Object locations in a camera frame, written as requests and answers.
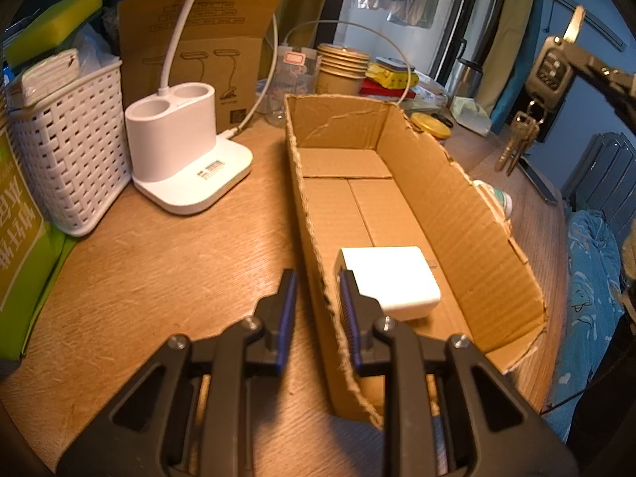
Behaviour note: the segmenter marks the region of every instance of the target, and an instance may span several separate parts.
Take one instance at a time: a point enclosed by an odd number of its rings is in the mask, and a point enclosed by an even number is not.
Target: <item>wooden desk surface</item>
[[[513,195],[514,233],[553,311],[555,339],[530,362],[547,378],[530,381],[529,372],[521,372],[522,391],[540,407],[565,308],[563,214],[546,207],[521,173],[510,180],[491,174],[492,138],[459,127],[454,135],[447,144],[451,155],[471,175]],[[282,270],[292,267],[300,273],[300,290],[287,373],[280,385],[257,380],[252,392],[257,473],[380,474],[381,434],[331,415],[284,132],[260,121],[238,141],[254,153],[252,173],[210,210],[175,217],[128,186],[71,253],[21,368],[0,385],[15,424],[49,466],[167,337],[219,333],[274,292]]]

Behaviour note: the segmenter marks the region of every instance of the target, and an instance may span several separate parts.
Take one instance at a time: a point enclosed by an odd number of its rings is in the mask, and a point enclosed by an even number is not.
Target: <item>blue wall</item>
[[[611,0],[575,0],[594,13],[618,37],[628,44],[619,52],[602,35],[586,23],[577,44],[604,60],[612,67],[626,72],[636,72],[636,41]],[[552,0],[544,0],[541,33],[537,43],[539,53],[546,37],[563,35],[572,17],[572,11],[561,4],[554,5],[550,32],[544,32],[548,22]],[[625,132],[636,145],[632,134],[614,114],[613,108],[596,90],[578,79],[574,82],[561,112],[552,126],[546,142],[536,143],[530,149],[530,160],[558,188],[570,175],[589,139],[596,133]]]

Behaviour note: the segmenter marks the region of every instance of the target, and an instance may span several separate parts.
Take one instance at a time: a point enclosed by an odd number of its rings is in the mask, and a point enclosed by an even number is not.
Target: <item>screw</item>
[[[245,328],[251,331],[258,330],[261,327],[261,320],[252,315],[248,315],[247,317],[244,317],[241,323],[243,324]]]
[[[173,350],[182,350],[188,345],[188,338],[184,335],[173,335],[168,339],[168,346]]]
[[[471,344],[471,340],[467,336],[465,336],[463,333],[462,334],[457,333],[451,336],[450,342],[451,344],[453,344],[454,347],[460,350],[463,348],[469,347]]]
[[[389,330],[393,330],[393,328],[396,327],[396,320],[387,315],[386,317],[378,319],[375,323],[375,327],[378,330],[388,332]]]

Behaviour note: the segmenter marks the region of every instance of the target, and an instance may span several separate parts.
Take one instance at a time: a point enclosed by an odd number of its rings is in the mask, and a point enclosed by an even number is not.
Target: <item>red and white label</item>
[[[283,58],[283,62],[288,65],[304,66],[304,59],[306,56],[300,52],[287,52]]]

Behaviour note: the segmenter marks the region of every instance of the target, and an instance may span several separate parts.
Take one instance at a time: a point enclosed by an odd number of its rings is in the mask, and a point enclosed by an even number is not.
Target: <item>plastic basket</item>
[[[87,235],[130,180],[118,62],[10,114],[10,143],[37,205]]]

